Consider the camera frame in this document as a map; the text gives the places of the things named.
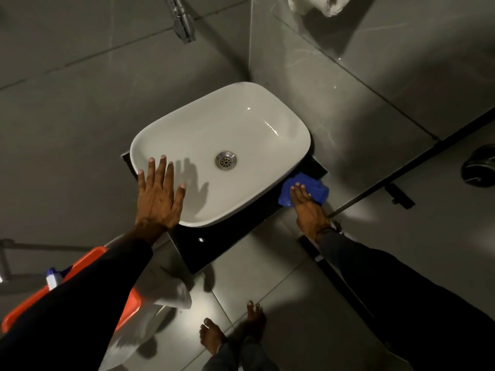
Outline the person's right hand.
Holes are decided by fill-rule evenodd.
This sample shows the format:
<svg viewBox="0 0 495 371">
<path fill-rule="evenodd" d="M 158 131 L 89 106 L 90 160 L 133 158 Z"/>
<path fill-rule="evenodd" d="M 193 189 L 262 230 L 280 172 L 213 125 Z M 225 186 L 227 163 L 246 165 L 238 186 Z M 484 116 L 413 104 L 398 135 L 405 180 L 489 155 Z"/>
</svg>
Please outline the person's right hand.
<svg viewBox="0 0 495 371">
<path fill-rule="evenodd" d="M 331 228 L 331 221 L 319 206 L 294 207 L 296 223 L 301 232 L 315 244 L 320 244 L 324 232 Z"/>
</svg>

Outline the blue cleaning cloth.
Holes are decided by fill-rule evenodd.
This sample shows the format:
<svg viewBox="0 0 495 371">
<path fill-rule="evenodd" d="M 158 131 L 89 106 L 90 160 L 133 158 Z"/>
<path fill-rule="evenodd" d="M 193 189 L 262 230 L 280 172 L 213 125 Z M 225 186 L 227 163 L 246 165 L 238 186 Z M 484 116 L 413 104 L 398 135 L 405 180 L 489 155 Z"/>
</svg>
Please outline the blue cleaning cloth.
<svg viewBox="0 0 495 371">
<path fill-rule="evenodd" d="M 293 203 L 290 197 L 290 188 L 295 186 L 296 183 L 306 186 L 306 191 L 312 196 L 312 199 L 319 205 L 323 205 L 326 202 L 329 195 L 329 188 L 323 185 L 319 180 L 314 179 L 304 173 L 298 173 L 292 178 L 288 178 L 284 181 L 281 193 L 278 198 L 278 204 L 283 207 L 293 207 Z"/>
</svg>

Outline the black round floor object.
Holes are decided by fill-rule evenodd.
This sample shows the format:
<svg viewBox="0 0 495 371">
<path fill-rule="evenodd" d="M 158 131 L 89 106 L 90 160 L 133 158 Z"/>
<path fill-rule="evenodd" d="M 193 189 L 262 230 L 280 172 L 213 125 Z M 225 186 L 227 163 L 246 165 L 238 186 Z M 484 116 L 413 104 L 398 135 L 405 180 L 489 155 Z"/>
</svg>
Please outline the black round floor object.
<svg viewBox="0 0 495 371">
<path fill-rule="evenodd" d="M 462 180 L 473 187 L 495 187 L 495 143 L 474 150 L 460 170 Z"/>
</svg>

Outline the chrome sink drain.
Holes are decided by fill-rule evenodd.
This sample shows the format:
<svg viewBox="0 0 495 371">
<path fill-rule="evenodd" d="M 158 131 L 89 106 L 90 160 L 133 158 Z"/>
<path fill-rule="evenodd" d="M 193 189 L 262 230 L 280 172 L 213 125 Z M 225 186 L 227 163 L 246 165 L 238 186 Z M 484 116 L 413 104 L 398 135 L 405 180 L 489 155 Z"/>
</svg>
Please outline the chrome sink drain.
<svg viewBox="0 0 495 371">
<path fill-rule="evenodd" d="M 236 167 L 237 156 L 230 151 L 222 151 L 215 157 L 215 165 L 223 171 L 228 171 Z"/>
</svg>

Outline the person's foot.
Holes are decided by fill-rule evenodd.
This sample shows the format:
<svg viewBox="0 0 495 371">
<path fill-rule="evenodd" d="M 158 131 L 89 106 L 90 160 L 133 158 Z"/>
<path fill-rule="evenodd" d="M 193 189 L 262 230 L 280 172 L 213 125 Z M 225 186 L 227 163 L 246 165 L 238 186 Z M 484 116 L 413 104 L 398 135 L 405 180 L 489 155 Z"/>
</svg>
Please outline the person's foot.
<svg viewBox="0 0 495 371">
<path fill-rule="evenodd" d="M 200 327 L 200 343 L 211 354 L 216 355 L 227 342 L 225 334 L 210 318 L 205 318 Z"/>
<path fill-rule="evenodd" d="M 266 316 L 263 307 L 251 300 L 247 303 L 247 319 L 244 324 L 244 338 L 251 338 L 255 342 L 261 342 L 266 326 Z"/>
</svg>

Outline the white plastic bag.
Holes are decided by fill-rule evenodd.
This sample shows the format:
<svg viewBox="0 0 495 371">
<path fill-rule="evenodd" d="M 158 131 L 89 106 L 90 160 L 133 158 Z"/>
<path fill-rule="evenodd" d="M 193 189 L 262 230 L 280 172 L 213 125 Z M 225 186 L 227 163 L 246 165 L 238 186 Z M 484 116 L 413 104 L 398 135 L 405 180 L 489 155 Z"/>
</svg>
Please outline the white plastic bag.
<svg viewBox="0 0 495 371">
<path fill-rule="evenodd" d="M 159 315 L 168 309 L 190 309 L 192 298 L 182 279 L 173 277 L 158 261 L 160 247 L 170 243 L 165 235 L 153 245 L 153 257 L 134 285 L 98 371 L 124 364 L 148 341 L 159 326 Z"/>
</svg>

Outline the chrome wall rail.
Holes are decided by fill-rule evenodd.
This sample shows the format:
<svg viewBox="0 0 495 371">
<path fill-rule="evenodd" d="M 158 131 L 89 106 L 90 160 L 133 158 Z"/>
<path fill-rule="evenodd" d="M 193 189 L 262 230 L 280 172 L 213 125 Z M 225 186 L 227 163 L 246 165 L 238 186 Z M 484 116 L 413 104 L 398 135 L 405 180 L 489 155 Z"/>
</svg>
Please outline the chrome wall rail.
<svg viewBox="0 0 495 371">
<path fill-rule="evenodd" d="M 50 267 L 64 267 L 89 252 L 89 246 L 43 245 L 0 239 L 0 286 L 39 286 Z"/>
</svg>

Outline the person's right foot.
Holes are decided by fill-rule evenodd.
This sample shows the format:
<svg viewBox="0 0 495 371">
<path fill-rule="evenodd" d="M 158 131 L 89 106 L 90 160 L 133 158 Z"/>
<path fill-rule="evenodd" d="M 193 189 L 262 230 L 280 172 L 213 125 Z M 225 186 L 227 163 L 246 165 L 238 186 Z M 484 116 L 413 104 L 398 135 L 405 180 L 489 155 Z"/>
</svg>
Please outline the person's right foot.
<svg viewBox="0 0 495 371">
<path fill-rule="evenodd" d="M 247 319 L 244 324 L 244 338 L 251 338 L 255 342 L 261 342 L 266 326 L 266 316 L 263 307 L 251 300 L 247 303 Z"/>
</svg>

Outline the white ceramic sink basin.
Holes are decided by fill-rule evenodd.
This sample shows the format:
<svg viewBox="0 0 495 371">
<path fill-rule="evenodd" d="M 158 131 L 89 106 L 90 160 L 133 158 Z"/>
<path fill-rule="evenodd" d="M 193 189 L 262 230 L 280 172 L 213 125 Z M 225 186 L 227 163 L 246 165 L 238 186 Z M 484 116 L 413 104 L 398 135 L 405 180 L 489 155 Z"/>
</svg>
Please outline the white ceramic sink basin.
<svg viewBox="0 0 495 371">
<path fill-rule="evenodd" d="M 147 171 L 151 157 L 166 155 L 175 187 L 186 183 L 179 224 L 216 224 L 266 193 L 302 161 L 311 145 L 303 121 L 266 88 L 251 82 L 222 87 L 157 119 L 130 147 L 133 169 Z M 215 157 L 237 156 L 223 171 Z"/>
</svg>

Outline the chrome wall faucet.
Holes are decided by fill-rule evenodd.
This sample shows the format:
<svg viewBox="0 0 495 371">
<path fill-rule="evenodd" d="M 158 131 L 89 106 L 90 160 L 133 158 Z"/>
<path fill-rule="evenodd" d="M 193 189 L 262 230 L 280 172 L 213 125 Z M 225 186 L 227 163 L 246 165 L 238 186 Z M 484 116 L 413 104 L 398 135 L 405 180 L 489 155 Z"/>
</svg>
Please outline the chrome wall faucet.
<svg viewBox="0 0 495 371">
<path fill-rule="evenodd" d="M 194 20 L 190 14 L 185 10 L 182 0 L 165 0 L 169 9 L 173 29 L 184 44 L 194 42 L 195 39 L 195 25 Z"/>
</svg>

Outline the black sink counter slab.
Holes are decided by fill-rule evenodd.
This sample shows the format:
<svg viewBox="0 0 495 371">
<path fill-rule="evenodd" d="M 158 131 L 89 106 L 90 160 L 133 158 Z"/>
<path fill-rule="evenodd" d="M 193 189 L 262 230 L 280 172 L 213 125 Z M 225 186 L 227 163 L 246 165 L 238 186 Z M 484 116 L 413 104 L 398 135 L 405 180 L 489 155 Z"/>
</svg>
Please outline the black sink counter slab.
<svg viewBox="0 0 495 371">
<path fill-rule="evenodd" d="M 170 240 L 191 274 L 196 274 L 237 244 L 252 230 L 270 218 L 282 206 L 278 204 L 283 182 L 232 216 L 205 227 L 177 225 L 165 233 L 158 244 Z"/>
</svg>

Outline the person's jeans legs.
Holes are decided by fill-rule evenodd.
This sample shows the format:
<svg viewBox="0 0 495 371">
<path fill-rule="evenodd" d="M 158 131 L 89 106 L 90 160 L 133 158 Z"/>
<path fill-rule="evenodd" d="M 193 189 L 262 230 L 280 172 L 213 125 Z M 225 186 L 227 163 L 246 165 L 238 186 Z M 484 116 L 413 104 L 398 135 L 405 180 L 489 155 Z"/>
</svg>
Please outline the person's jeans legs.
<svg viewBox="0 0 495 371">
<path fill-rule="evenodd" d="M 244 338 L 240 349 L 227 342 L 218 347 L 216 354 L 204 364 L 201 371 L 280 371 L 264 351 L 258 338 Z"/>
</svg>

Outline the black door bracket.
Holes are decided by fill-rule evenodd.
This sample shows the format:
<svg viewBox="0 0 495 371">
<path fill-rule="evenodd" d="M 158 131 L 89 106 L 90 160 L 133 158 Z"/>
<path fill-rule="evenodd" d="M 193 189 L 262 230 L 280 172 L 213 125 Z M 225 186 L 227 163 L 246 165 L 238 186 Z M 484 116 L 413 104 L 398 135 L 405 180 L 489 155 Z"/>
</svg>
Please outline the black door bracket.
<svg viewBox="0 0 495 371">
<path fill-rule="evenodd" d="M 384 190 L 392 197 L 393 205 L 400 205 L 404 209 L 409 210 L 416 205 L 416 203 L 409 198 L 397 185 L 389 183 L 384 186 Z"/>
</svg>

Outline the person's left forearm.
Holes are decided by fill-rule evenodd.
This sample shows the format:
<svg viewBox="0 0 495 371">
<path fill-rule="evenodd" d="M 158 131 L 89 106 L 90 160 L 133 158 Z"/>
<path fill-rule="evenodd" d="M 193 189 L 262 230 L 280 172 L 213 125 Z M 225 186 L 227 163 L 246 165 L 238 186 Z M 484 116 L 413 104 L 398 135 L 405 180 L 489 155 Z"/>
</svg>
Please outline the person's left forearm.
<svg viewBox="0 0 495 371">
<path fill-rule="evenodd" d="M 140 222 L 26 310 L 0 339 L 0 371 L 98 371 L 161 225 Z"/>
</svg>

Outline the person's left foot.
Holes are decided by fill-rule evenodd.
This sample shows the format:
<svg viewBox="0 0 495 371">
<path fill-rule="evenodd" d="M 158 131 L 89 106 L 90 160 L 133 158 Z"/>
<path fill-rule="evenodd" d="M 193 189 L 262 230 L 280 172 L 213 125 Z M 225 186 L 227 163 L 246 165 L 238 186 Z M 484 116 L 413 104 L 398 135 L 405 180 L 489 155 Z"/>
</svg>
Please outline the person's left foot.
<svg viewBox="0 0 495 371">
<path fill-rule="evenodd" d="M 210 318 L 205 318 L 200 327 L 200 343 L 211 354 L 216 355 L 227 342 L 225 334 Z"/>
</svg>

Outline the white paper towel roll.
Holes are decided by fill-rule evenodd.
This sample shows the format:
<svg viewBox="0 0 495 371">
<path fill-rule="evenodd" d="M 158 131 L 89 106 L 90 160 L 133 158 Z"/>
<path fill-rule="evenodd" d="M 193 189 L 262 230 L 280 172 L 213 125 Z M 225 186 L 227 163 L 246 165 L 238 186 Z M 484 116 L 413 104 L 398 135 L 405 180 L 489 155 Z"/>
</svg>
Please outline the white paper towel roll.
<svg viewBox="0 0 495 371">
<path fill-rule="evenodd" d="M 287 0 L 293 13 L 305 16 L 313 9 L 330 18 L 339 14 L 350 0 Z"/>
</svg>

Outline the person's right forearm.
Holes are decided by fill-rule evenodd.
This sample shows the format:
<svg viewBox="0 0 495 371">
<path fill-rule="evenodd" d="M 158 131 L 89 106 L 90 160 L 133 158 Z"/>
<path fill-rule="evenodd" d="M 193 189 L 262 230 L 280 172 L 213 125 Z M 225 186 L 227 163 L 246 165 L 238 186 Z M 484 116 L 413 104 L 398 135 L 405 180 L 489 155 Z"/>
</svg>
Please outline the person's right forearm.
<svg viewBox="0 0 495 371">
<path fill-rule="evenodd" d="M 495 371 L 495 321 L 387 252 L 328 229 L 322 256 L 414 371 Z"/>
</svg>

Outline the orange plastic bucket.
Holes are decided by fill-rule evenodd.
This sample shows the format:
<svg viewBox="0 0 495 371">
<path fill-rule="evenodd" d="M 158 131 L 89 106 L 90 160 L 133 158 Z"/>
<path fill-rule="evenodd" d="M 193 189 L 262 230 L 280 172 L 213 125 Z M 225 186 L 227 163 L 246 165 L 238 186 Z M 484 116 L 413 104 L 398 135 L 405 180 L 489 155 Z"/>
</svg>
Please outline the orange plastic bucket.
<svg viewBox="0 0 495 371">
<path fill-rule="evenodd" d="M 78 261 L 76 261 L 70 267 L 66 268 L 64 271 L 59 273 L 63 278 L 62 281 L 65 282 L 66 280 L 71 279 L 73 276 L 78 274 L 82 269 L 89 266 L 91 263 L 95 262 L 106 251 L 107 248 L 105 248 L 104 246 L 99 246 L 91 249 Z M 43 296 L 45 296 L 48 292 L 49 292 L 48 286 L 39 289 L 34 294 L 29 296 L 27 299 L 25 299 L 23 302 L 21 302 L 19 305 L 17 305 L 17 307 L 15 307 L 12 311 L 6 314 L 1 324 L 2 333 L 4 334 L 7 333 L 10 330 L 10 328 L 13 326 L 16 319 L 30 306 L 32 306 Z M 126 324 L 133 317 L 133 315 L 139 311 L 142 303 L 143 303 L 143 298 L 141 297 L 137 289 L 133 287 L 129 293 L 127 302 L 122 311 L 119 322 L 115 328 L 115 332 L 120 330 L 121 327 L 124 324 Z"/>
</svg>

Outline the person's left hand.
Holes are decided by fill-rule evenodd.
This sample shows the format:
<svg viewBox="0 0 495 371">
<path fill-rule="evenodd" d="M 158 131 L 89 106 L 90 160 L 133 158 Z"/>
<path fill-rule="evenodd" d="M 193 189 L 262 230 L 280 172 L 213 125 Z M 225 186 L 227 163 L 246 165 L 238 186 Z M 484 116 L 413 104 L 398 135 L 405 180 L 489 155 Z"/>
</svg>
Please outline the person's left hand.
<svg viewBox="0 0 495 371">
<path fill-rule="evenodd" d="M 148 160 L 146 177 L 146 191 L 139 193 L 137 199 L 136 224 L 154 224 L 165 231 L 174 228 L 180 221 L 172 213 L 172 204 L 178 187 L 175 187 L 175 168 L 173 162 L 167 161 L 164 189 L 155 188 L 155 172 L 158 166 L 156 160 L 151 157 Z"/>
</svg>

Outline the white blue spray bottle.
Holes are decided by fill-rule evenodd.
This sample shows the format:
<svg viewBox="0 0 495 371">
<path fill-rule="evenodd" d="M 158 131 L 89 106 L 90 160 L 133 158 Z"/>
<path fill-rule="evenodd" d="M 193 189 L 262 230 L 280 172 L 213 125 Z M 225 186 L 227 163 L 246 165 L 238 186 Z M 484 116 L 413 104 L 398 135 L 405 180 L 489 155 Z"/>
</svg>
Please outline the white blue spray bottle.
<svg viewBox="0 0 495 371">
<path fill-rule="evenodd" d="M 46 286 L 49 291 L 52 291 L 64 282 L 65 277 L 70 273 L 73 266 L 69 266 L 61 271 L 55 268 L 50 268 L 46 272 Z"/>
</svg>

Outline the black door frame strip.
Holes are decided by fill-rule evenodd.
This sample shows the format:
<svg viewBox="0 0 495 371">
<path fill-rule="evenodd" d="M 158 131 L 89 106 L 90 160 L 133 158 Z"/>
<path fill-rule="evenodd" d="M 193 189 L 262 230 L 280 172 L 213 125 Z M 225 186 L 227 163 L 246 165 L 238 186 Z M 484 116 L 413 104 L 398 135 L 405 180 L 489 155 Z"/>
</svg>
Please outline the black door frame strip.
<svg viewBox="0 0 495 371">
<path fill-rule="evenodd" d="M 495 321 L 495 187 L 466 184 L 472 152 L 495 143 L 495 109 L 326 213 L 345 235 L 388 252 Z M 416 205 L 392 204 L 394 183 Z"/>
</svg>

